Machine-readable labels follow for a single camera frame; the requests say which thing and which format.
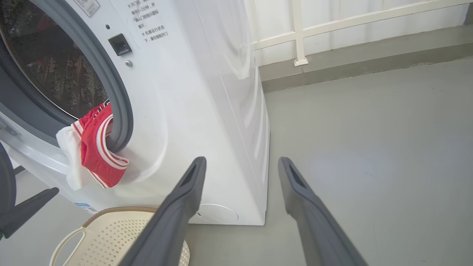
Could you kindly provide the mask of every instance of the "plastic basket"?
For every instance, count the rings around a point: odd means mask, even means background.
[[[155,212],[156,208],[136,206],[105,209],[66,236],[54,251],[49,265],[55,265],[61,248],[79,233],[82,238],[65,266],[118,265]],[[184,241],[179,266],[188,266],[189,260],[189,247]]]

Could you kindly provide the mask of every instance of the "gray baseboard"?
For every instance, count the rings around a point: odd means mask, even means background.
[[[473,25],[405,35],[260,67],[265,93],[319,82],[473,57]]]

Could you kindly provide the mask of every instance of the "front-load washer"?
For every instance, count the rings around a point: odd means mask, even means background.
[[[158,206],[207,159],[192,223],[263,225],[270,125],[243,0],[1,2],[0,140],[94,213]],[[121,181],[77,191],[55,134],[109,98]]]

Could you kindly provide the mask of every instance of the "white railing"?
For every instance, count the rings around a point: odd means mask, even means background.
[[[255,18],[256,10],[254,1],[250,0],[250,11],[251,15]],[[431,0],[425,2],[419,2],[415,4],[400,6],[396,8],[387,8],[387,0],[382,0],[382,9],[381,11],[366,13],[363,15],[353,16],[349,18],[342,18],[339,20],[303,28],[302,27],[302,8],[301,0],[291,0],[292,1],[292,19],[294,31],[287,32],[281,35],[269,37],[266,39],[261,39],[253,43],[252,47],[254,50],[263,49],[265,47],[282,44],[290,41],[296,41],[296,52],[297,58],[294,61],[295,66],[307,64],[307,58],[305,57],[304,52],[304,38],[310,37],[322,33],[331,32],[334,30],[344,29],[348,27],[353,27],[357,25],[362,25],[366,23],[371,23],[375,21],[396,18],[407,16],[410,14],[421,13],[436,9],[448,8],[452,6],[463,5],[472,2],[473,0]],[[339,3],[339,18],[342,17],[342,7],[345,0],[340,0]]]

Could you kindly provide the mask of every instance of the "railing post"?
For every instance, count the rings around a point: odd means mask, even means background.
[[[302,7],[300,0],[292,0],[292,19],[294,20],[294,32],[296,34],[296,52],[297,58],[294,60],[294,66],[308,64],[304,54],[304,31],[302,29]]]

